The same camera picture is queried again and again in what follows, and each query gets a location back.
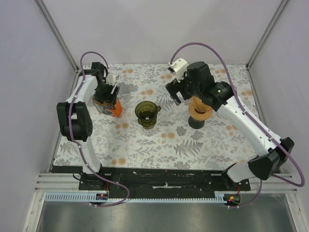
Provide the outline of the dark green glass jar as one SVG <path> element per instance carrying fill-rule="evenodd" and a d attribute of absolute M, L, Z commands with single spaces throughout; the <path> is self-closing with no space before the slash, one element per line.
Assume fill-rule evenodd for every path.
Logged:
<path fill-rule="evenodd" d="M 161 106 L 156 105 L 152 101 L 142 101 L 135 107 L 135 115 L 138 123 L 142 126 L 145 123 L 156 124 L 157 114 L 161 110 Z"/>

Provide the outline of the single brown paper coffee filter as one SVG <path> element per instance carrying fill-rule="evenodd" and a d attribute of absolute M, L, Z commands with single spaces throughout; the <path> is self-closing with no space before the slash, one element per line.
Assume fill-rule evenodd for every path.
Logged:
<path fill-rule="evenodd" d="M 203 113 L 211 110 L 211 107 L 204 104 L 202 102 L 202 100 L 198 97 L 192 97 L 191 98 L 191 104 L 192 104 L 194 110 L 199 114 L 203 114 Z"/>

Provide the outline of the round bamboo dripper holder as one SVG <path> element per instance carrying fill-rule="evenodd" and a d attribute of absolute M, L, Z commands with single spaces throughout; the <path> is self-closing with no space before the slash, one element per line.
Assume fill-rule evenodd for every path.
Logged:
<path fill-rule="evenodd" d="M 213 114 L 213 109 L 205 105 L 199 98 L 191 98 L 189 107 L 189 115 L 197 121 L 205 121 L 209 119 Z"/>

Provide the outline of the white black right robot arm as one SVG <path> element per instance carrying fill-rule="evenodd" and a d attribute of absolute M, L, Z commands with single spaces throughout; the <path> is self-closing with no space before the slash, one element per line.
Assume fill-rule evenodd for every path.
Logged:
<path fill-rule="evenodd" d="M 177 105 L 181 103 L 180 93 L 184 100 L 197 97 L 237 127 L 246 137 L 256 152 L 256 157 L 244 164 L 235 164 L 225 170 L 221 178 L 222 187 L 233 190 L 240 181 L 257 177 L 267 180 L 287 160 L 283 149 L 290 153 L 294 147 L 291 138 L 282 139 L 251 113 L 241 100 L 233 93 L 227 82 L 215 82 L 209 66 L 203 62 L 188 64 L 179 59 L 169 65 L 169 70 L 176 78 L 166 89 Z"/>

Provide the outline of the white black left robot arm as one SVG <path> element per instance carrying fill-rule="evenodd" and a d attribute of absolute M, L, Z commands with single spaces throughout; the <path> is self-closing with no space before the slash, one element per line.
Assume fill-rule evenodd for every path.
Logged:
<path fill-rule="evenodd" d="M 91 140 L 93 122 L 87 103 L 92 101 L 101 114 L 120 117 L 123 108 L 118 99 L 120 87 L 115 81 L 116 76 L 108 72 L 108 67 L 93 62 L 90 68 L 83 69 L 79 74 L 77 86 L 70 97 L 56 106 L 60 132 L 76 144 L 83 172 L 93 174 L 89 183 L 97 190 L 106 186 L 106 177 L 99 174 L 101 163 Z"/>

